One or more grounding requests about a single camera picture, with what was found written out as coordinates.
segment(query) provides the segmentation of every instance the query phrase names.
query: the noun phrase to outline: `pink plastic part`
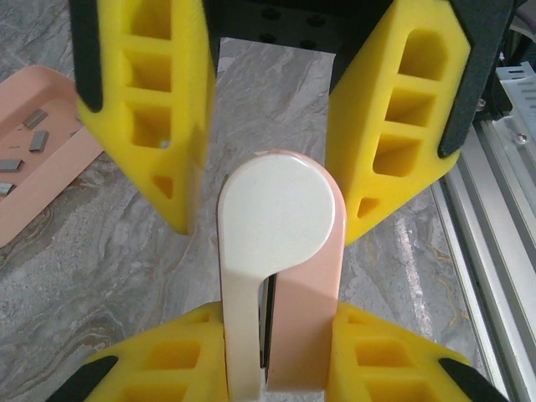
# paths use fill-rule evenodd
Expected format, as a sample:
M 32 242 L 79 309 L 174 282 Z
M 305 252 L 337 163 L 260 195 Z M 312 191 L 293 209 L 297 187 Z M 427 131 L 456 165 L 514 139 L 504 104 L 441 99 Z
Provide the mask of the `pink plastic part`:
M 306 158 L 294 152 L 279 152 Z M 333 190 L 335 220 L 326 244 L 310 260 L 276 276 L 270 364 L 266 370 L 269 391 L 320 391 L 327 383 L 346 209 L 335 180 L 324 167 L 314 164 Z

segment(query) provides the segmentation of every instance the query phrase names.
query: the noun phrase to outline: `metal block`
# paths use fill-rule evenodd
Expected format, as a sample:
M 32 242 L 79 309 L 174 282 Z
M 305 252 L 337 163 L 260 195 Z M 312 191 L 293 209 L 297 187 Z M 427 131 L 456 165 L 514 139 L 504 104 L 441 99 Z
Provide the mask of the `metal block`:
M 46 119 L 48 115 L 49 114 L 46 111 L 37 109 L 30 116 L 24 119 L 23 124 L 30 130 L 33 130 L 41 121 Z
M 22 164 L 22 159 L 0 159 L 0 173 L 18 172 Z
M 30 143 L 30 152 L 42 152 L 47 140 L 49 139 L 49 132 L 46 130 L 39 130 L 33 134 L 32 142 Z
M 11 183 L 0 182 L 0 196 L 8 195 L 16 186 Z

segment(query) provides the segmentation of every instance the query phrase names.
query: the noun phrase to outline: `pink tray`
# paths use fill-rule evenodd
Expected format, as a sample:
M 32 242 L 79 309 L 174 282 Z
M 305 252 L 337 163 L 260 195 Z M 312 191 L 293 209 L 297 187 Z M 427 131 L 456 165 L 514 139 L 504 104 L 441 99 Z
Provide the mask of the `pink tray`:
M 73 80 L 38 65 L 0 84 L 0 247 L 102 153 L 76 118 L 76 97 Z M 38 110 L 46 117 L 28 119 Z M 38 131 L 48 133 L 46 142 L 30 151 Z M 17 171 L 5 171 L 17 160 L 22 160 Z M 10 187 L 7 183 L 12 189 L 2 195 Z

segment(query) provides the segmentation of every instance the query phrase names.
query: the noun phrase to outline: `hexagonal hole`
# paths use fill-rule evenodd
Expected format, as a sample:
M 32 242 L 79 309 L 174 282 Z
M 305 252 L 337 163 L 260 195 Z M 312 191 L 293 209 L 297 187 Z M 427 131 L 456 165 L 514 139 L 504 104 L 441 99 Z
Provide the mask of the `hexagonal hole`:
M 126 32 L 148 38 L 171 39 L 172 0 L 158 0 L 155 7 L 153 0 L 126 2 L 127 5 L 137 3 L 131 13 L 123 13 L 127 18 Z
M 437 394 L 422 379 L 394 375 L 365 381 L 372 402 L 439 402 Z
M 173 197 L 173 180 L 168 176 L 155 176 L 152 182 L 164 193 L 166 198 Z
M 434 100 L 433 95 L 394 88 L 385 120 L 424 127 L 430 119 Z
M 420 141 L 382 134 L 374 156 L 373 170 L 388 176 L 407 176 L 415 167 L 419 147 Z
M 159 54 L 125 52 L 126 86 L 143 90 L 171 91 L 171 58 Z
M 162 106 L 129 104 L 130 138 L 140 147 L 162 148 L 171 141 L 171 110 Z
M 379 205 L 379 199 L 377 198 L 363 198 L 359 203 L 358 218 L 364 218 L 370 214 Z
M 360 339 L 355 347 L 359 366 L 411 367 L 405 347 L 391 338 Z
M 131 385 L 116 402 L 181 402 L 186 384 Z
M 152 349 L 143 368 L 145 370 L 194 369 L 198 363 L 200 351 L 201 345 L 195 341 L 180 339 L 162 341 Z
M 399 73 L 428 80 L 441 80 L 445 72 L 445 41 L 436 32 L 416 29 L 405 43 Z

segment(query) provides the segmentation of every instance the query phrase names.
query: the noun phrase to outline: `small metal piece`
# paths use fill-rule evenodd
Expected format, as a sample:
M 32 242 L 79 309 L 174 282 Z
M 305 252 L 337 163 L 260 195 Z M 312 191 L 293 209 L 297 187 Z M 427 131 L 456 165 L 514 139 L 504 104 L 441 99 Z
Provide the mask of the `small metal piece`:
M 47 140 L 49 139 L 49 132 L 46 130 L 39 130 L 36 131 L 33 134 L 32 142 L 30 142 L 30 148 L 28 149 L 30 152 L 42 152 L 44 150 L 44 146 L 47 143 Z
M 30 130 L 33 130 L 48 115 L 49 114 L 46 111 L 37 109 L 30 116 L 26 117 L 26 119 L 23 121 L 23 124 Z
M 0 182 L 0 195 L 8 195 L 15 187 L 14 184 Z
M 525 145 L 528 142 L 528 136 L 524 132 L 514 134 L 513 141 L 518 145 Z
M 0 159 L 0 173 L 18 172 L 22 164 L 22 159 Z
M 486 101 L 480 98 L 477 102 L 477 111 L 483 111 L 486 107 Z

